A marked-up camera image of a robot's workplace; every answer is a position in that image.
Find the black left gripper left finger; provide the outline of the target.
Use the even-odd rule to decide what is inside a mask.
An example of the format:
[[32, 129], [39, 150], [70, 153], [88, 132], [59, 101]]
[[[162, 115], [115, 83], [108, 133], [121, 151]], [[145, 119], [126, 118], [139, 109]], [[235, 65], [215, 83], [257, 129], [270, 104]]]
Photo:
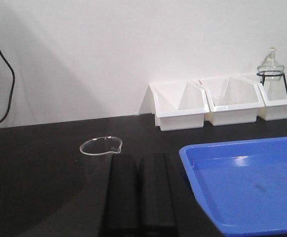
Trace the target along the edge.
[[112, 157], [102, 237], [138, 236], [137, 167], [130, 154]]

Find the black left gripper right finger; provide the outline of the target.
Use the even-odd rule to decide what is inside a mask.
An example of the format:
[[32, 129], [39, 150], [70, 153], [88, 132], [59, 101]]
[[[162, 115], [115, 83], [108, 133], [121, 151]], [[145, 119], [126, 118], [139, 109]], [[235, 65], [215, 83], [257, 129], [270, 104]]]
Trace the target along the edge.
[[143, 237], [175, 235], [166, 164], [162, 153], [151, 153], [139, 166], [139, 217]]

